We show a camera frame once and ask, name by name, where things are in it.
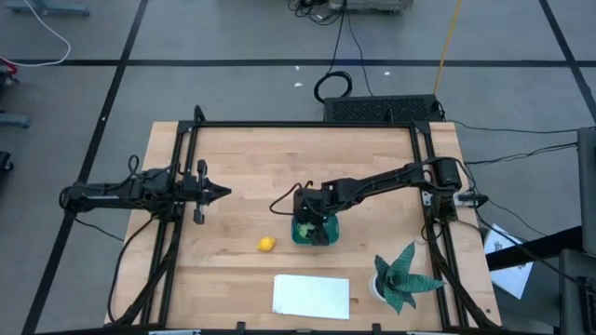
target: wooden table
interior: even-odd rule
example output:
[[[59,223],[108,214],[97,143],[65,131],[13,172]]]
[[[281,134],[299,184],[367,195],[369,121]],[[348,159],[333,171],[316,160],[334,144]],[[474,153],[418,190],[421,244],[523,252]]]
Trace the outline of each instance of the wooden table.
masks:
[[[454,125],[431,126],[437,156],[461,159]],[[177,123],[154,123],[143,169],[169,164],[176,127]],[[252,329],[369,330],[372,323],[380,323],[383,330],[440,329],[435,292],[415,294],[417,309],[405,305],[397,315],[374,300],[367,286],[375,271],[374,255],[391,262],[412,241],[416,242],[412,273],[432,275],[428,247],[420,236],[423,216],[418,189],[381,194],[341,212],[340,239],[326,248],[292,243],[290,217],[276,216],[268,209],[297,181],[313,180],[318,186],[322,181],[364,178],[412,162],[407,130],[206,127],[198,131],[195,160],[199,158],[207,161],[213,182],[233,191],[205,209],[204,225],[193,223],[194,205],[187,206],[168,328],[234,328],[237,321],[245,321]],[[462,180],[466,190],[467,181]],[[278,210],[291,211],[291,197],[279,203]],[[477,224],[472,209],[459,208],[458,215]],[[127,236],[148,216],[133,211]],[[489,318],[500,324],[481,237],[464,224],[451,226],[461,281]],[[147,280],[156,227],[152,224],[136,237],[123,258],[114,298],[116,315],[125,311]],[[263,236],[276,238],[273,251],[257,251]],[[350,319],[273,314],[273,278],[278,274],[349,278]],[[451,322],[456,325],[449,285],[446,293]],[[154,306],[160,297],[161,288]],[[157,309],[153,308],[152,320]]]

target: paper sheet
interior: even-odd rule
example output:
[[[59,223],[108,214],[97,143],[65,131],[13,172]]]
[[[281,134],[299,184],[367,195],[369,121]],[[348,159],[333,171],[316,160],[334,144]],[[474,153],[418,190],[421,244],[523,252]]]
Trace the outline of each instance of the paper sheet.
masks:
[[[493,224],[492,226],[499,232],[506,233],[506,231],[498,225]],[[510,236],[509,238],[514,240],[516,243],[522,243],[522,241],[516,237]],[[489,231],[488,235],[486,235],[486,238],[484,239],[484,254],[489,254],[491,252],[512,246],[513,243],[511,243],[505,237],[493,231]],[[528,277],[532,271],[532,264],[532,262],[528,262],[507,269],[492,271],[491,279],[495,285],[499,286],[515,298],[521,299],[525,285],[528,282]]]
[[[308,275],[276,275],[273,284],[273,313],[349,320],[349,280]]]

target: yellow ball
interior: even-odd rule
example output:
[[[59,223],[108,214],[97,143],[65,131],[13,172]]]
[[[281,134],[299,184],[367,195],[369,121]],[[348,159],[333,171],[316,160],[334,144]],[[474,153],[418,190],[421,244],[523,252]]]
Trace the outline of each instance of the yellow ball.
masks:
[[[259,251],[270,251],[273,246],[276,244],[276,239],[273,237],[263,237],[261,241],[259,241],[259,245],[257,248]]]

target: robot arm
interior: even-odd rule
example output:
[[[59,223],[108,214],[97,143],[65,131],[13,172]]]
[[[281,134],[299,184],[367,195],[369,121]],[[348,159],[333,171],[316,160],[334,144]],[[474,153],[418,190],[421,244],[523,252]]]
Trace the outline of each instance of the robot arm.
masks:
[[[175,168],[152,168],[132,174],[119,183],[86,184],[77,182],[66,187],[60,198],[61,207],[72,213],[95,208],[146,209],[152,216],[170,221],[175,202],[196,202],[195,222],[203,223],[202,206],[232,191],[207,178],[207,164],[198,161],[198,178],[185,174],[174,181]]]
[[[433,167],[437,179],[435,182],[425,179],[424,165]],[[404,187],[417,187],[436,195],[434,198],[439,201],[436,205],[440,207],[442,203],[451,203],[454,193],[461,186],[454,158],[431,158],[361,180],[343,178],[326,181],[319,190],[299,188],[293,194],[293,220],[298,224],[310,223],[314,227],[308,233],[313,246],[328,246],[329,237],[323,229],[327,219],[339,211],[360,204],[369,196]]]

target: gray floor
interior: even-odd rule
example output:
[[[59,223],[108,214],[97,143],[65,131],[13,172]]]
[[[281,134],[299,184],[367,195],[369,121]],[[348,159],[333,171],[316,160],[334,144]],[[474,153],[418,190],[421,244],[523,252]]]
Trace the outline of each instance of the gray floor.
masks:
[[[88,18],[51,17],[47,23],[73,46],[73,60],[117,60],[139,0],[89,0]],[[549,1],[578,60],[596,60],[590,0]],[[416,0],[398,16],[352,15],[367,59],[436,60],[455,0]],[[13,59],[57,58],[64,47],[30,16],[0,8],[0,54]],[[132,49],[135,60],[328,59],[337,26],[296,19],[284,0],[150,0]],[[344,31],[340,59],[358,49]],[[564,60],[537,1],[464,1],[450,60]],[[195,104],[211,120],[320,120],[312,86],[326,67],[128,67],[103,135],[90,181],[118,180],[130,154],[143,155],[152,122],[189,118]],[[354,96],[366,95],[359,67]],[[368,67],[372,91],[425,94],[436,68]],[[76,179],[115,72],[114,67],[23,69],[0,108],[27,114],[27,130],[0,129],[0,150],[14,155],[15,170],[0,197],[0,324],[20,332],[61,224],[60,189]],[[596,69],[582,69],[596,86]],[[338,95],[330,81],[322,95]],[[473,126],[558,129],[594,121],[567,68],[446,68],[439,98],[448,118]],[[532,151],[573,141],[573,135],[538,136],[458,128],[466,160]],[[579,223],[574,150],[473,169],[481,190],[554,233]],[[538,234],[506,212],[486,206],[485,217],[515,235]],[[123,235],[126,211],[97,210],[83,218]],[[120,244],[76,225],[69,238],[38,331],[99,326]],[[513,328],[537,329],[511,313]]]

